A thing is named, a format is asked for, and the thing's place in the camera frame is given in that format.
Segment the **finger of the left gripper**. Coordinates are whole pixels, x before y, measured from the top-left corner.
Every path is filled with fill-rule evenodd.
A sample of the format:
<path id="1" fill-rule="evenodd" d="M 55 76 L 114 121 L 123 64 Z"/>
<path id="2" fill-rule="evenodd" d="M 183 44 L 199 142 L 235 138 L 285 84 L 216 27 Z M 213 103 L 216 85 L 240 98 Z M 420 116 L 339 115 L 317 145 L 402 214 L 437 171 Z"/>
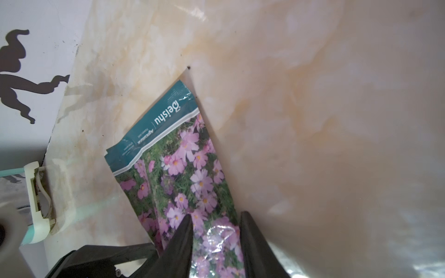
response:
<path id="1" fill-rule="evenodd" d="M 60 258 L 46 275 L 48 278 L 123 278 L 119 264 L 144 259 L 132 278 L 146 278 L 158 259 L 152 243 L 131 246 L 85 245 Z"/>

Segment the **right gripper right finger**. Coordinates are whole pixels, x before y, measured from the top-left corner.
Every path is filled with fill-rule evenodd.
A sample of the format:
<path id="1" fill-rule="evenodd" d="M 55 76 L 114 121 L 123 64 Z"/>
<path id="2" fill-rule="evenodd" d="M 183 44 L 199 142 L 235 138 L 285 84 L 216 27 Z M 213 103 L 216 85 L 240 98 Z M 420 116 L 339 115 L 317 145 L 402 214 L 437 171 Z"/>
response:
<path id="1" fill-rule="evenodd" d="M 247 211 L 241 213 L 240 243 L 247 278 L 289 278 Z"/>

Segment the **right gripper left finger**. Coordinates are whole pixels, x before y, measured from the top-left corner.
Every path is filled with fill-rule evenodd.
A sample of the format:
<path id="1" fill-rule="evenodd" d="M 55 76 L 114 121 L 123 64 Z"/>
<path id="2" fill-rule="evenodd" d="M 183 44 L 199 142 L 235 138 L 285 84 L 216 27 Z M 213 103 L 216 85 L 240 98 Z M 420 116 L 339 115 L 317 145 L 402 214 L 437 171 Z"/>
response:
<path id="1" fill-rule="evenodd" d="M 145 278 L 188 278 L 193 248 L 192 217 L 187 214 L 163 254 L 144 275 Z"/>

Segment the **purple flower packet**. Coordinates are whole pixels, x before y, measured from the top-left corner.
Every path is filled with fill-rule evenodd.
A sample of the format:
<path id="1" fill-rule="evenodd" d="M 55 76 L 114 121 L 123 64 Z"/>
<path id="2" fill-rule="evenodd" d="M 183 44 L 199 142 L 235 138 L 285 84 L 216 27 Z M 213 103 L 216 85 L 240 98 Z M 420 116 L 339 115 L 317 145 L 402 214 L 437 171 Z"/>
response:
<path id="1" fill-rule="evenodd" d="M 191 277 L 245 276 L 234 202 L 191 90 L 176 82 L 105 153 L 159 253 L 192 218 Z"/>

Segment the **mint green toaster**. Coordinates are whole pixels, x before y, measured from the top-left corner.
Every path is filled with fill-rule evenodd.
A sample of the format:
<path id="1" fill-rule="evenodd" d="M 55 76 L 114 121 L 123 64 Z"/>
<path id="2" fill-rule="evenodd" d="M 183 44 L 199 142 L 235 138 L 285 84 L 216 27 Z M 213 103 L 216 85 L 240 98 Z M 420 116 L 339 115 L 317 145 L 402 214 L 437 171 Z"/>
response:
<path id="1" fill-rule="evenodd" d="M 52 199 L 43 185 L 44 173 L 38 162 L 1 171 L 1 204 L 12 205 L 27 226 L 22 246 L 46 239 L 55 224 Z"/>

